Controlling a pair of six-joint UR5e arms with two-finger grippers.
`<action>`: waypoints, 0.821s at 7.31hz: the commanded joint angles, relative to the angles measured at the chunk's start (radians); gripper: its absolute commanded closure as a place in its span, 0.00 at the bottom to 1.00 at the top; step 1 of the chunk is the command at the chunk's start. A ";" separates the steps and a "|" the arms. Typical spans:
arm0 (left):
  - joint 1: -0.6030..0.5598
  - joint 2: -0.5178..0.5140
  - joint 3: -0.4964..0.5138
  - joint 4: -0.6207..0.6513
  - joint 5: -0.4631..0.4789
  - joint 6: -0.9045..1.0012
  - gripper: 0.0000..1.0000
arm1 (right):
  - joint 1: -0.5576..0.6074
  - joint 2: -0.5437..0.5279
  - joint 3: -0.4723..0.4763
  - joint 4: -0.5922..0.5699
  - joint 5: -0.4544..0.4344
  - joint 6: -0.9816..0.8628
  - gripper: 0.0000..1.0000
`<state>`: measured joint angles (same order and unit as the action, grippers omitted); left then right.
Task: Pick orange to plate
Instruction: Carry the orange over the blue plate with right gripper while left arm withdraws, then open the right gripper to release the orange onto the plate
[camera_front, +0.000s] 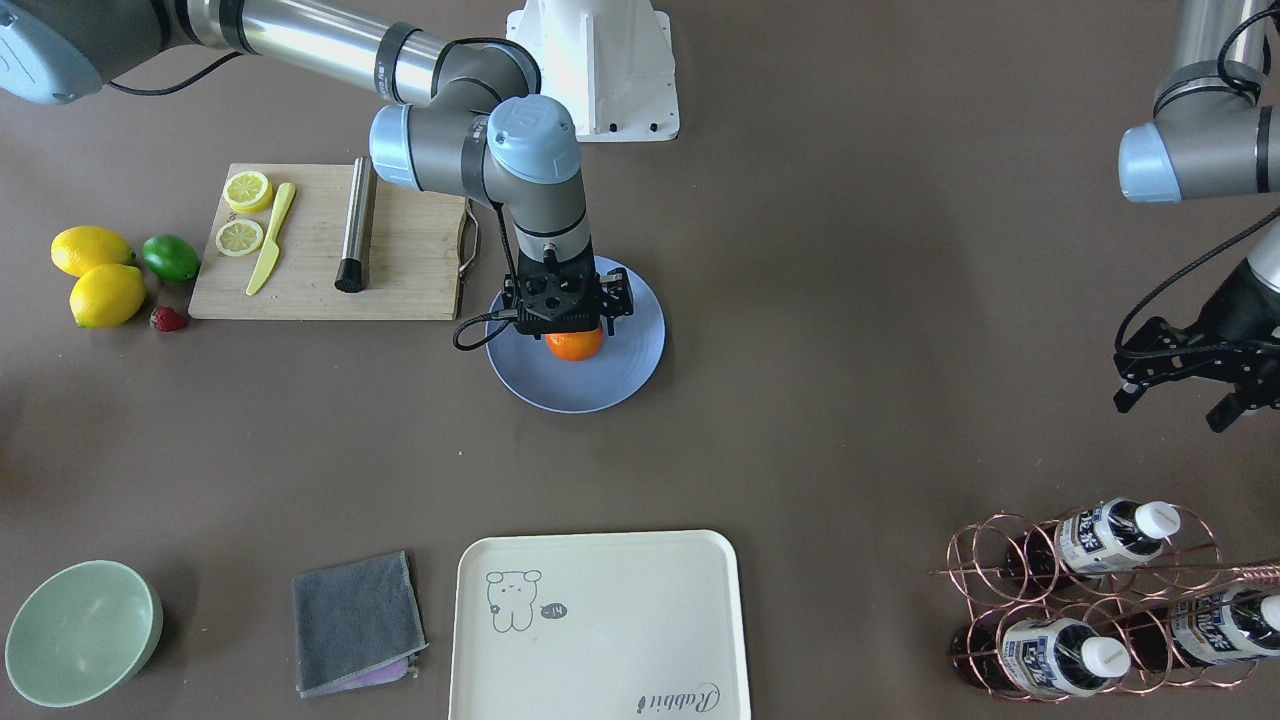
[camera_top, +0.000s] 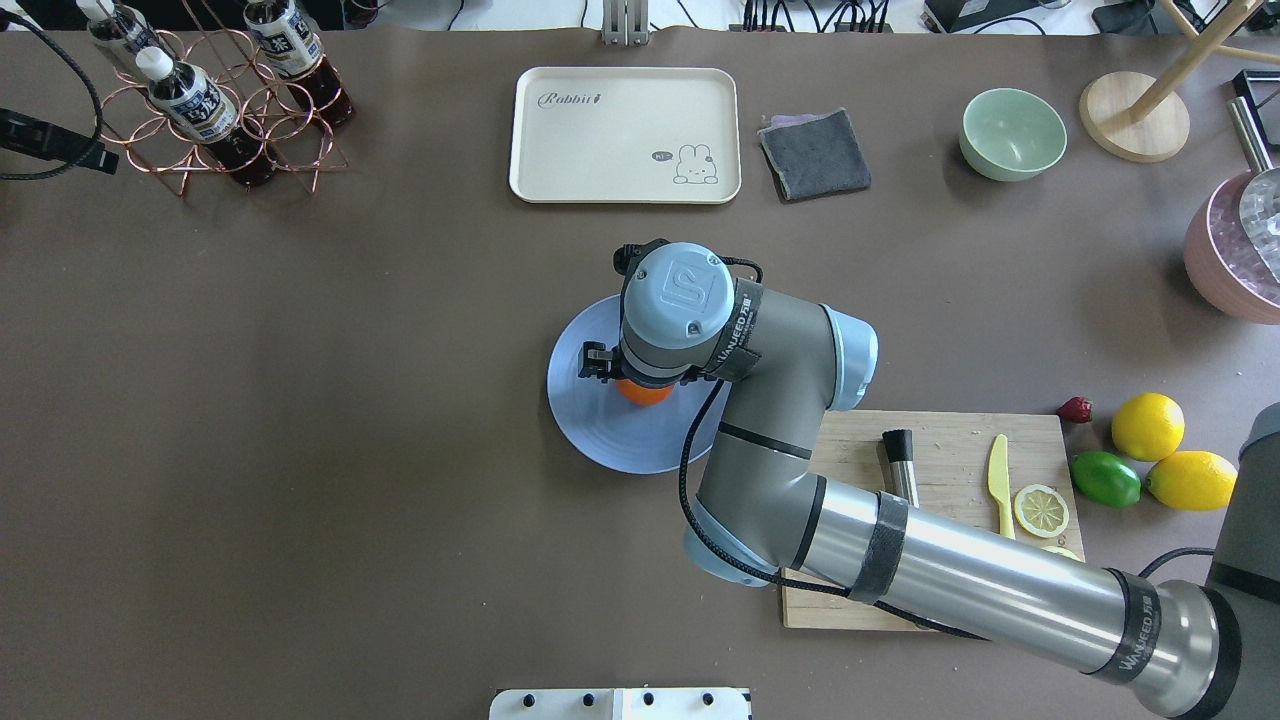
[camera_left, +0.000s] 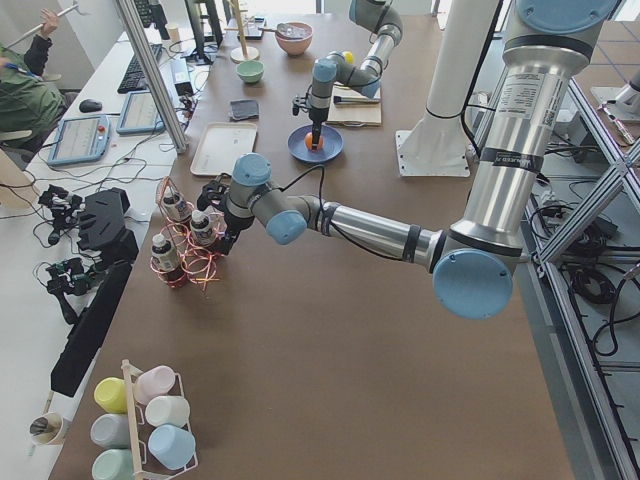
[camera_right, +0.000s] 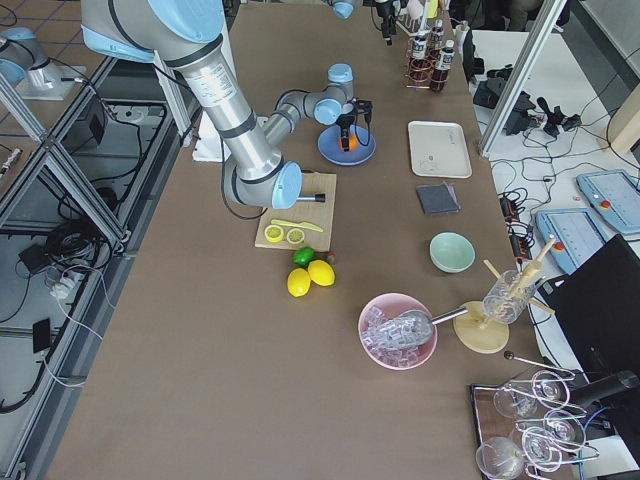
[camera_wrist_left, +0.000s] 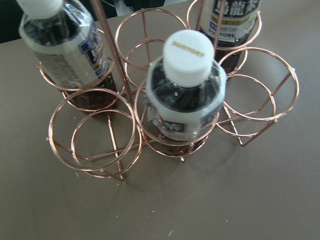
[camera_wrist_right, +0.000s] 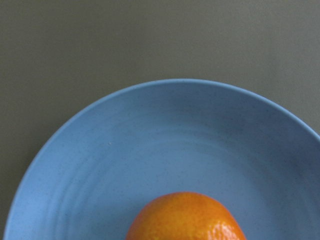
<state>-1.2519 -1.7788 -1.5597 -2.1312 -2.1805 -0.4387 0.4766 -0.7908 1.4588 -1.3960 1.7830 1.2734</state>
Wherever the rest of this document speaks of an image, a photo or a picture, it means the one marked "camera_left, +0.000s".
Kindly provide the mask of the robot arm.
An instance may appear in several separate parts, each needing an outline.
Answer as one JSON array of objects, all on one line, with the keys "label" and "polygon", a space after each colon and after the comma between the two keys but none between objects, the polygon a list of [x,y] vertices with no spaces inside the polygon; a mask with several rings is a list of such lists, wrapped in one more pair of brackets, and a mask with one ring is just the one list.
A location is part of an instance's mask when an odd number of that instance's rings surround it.
[{"label": "robot arm", "polygon": [[312,67],[307,93],[293,100],[293,113],[304,110],[311,120],[312,150],[320,146],[322,126],[328,119],[334,85],[339,83],[366,98],[374,98],[391,53],[403,37],[401,16],[390,1],[353,1],[349,19],[370,33],[371,47],[367,55],[359,65],[348,61],[342,51],[332,51],[317,59]]},{"label": "robot arm", "polygon": [[[453,174],[465,165],[457,146],[465,110],[493,36],[497,1],[456,1],[445,27],[423,118],[397,145],[414,172]],[[509,302],[520,261],[521,217],[554,130],[569,81],[586,68],[613,1],[519,1],[502,54],[506,77],[478,154],[464,214],[449,228],[359,211],[321,195],[290,196],[260,154],[242,155],[216,196],[225,231],[214,242],[227,254],[254,222],[281,245],[304,231],[340,236],[379,257],[415,263],[432,276],[439,302],[468,319],[485,319]]]}]

